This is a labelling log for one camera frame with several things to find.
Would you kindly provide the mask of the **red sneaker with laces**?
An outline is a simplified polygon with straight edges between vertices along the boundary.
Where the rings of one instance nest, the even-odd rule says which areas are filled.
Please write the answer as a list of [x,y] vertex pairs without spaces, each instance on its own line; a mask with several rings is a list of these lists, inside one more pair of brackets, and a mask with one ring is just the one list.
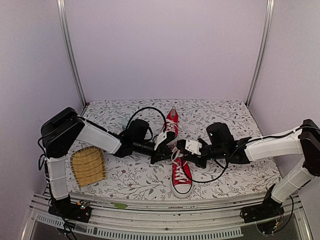
[[178,137],[180,125],[179,115],[175,106],[173,106],[167,114],[166,125],[164,125],[163,128],[165,129],[168,141],[173,141]]

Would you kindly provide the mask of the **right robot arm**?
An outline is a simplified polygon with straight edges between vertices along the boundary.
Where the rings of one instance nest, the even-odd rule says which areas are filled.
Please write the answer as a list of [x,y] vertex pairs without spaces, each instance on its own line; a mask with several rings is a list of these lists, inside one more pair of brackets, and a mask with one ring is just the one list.
[[184,150],[192,154],[193,162],[201,167],[207,160],[225,159],[227,164],[251,162],[286,156],[301,155],[300,162],[276,183],[259,206],[262,218],[269,218],[291,194],[303,188],[320,175],[320,128],[305,119],[301,125],[274,135],[234,140],[225,123],[216,122],[207,128],[211,143],[203,140],[187,140]]

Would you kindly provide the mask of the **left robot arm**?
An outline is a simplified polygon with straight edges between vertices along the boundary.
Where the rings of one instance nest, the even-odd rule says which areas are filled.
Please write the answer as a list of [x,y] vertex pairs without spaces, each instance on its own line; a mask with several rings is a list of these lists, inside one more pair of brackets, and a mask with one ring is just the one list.
[[168,119],[157,135],[146,138],[151,133],[150,124],[131,117],[125,129],[115,134],[101,125],[88,120],[67,107],[48,120],[40,129],[37,144],[43,151],[45,177],[49,183],[50,195],[55,201],[55,209],[63,216],[74,213],[74,205],[66,182],[66,156],[76,141],[97,147],[108,154],[124,158],[133,153],[150,156],[151,164],[170,158],[170,142],[176,139],[175,127],[169,126]]

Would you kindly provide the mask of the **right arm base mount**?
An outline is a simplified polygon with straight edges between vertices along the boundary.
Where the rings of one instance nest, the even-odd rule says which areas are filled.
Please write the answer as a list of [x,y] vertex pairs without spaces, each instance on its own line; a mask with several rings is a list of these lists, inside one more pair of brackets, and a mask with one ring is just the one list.
[[272,198],[266,198],[262,203],[241,208],[239,216],[245,223],[252,223],[269,218],[280,217],[284,212],[282,203],[278,203]]

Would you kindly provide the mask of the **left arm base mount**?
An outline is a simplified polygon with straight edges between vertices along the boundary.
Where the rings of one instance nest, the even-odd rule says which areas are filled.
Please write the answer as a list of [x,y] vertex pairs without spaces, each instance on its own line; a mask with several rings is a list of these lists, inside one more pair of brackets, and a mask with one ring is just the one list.
[[62,200],[53,199],[49,204],[48,213],[58,216],[64,220],[74,220],[82,223],[88,223],[91,218],[92,208],[84,208],[77,203],[72,203],[68,198]]

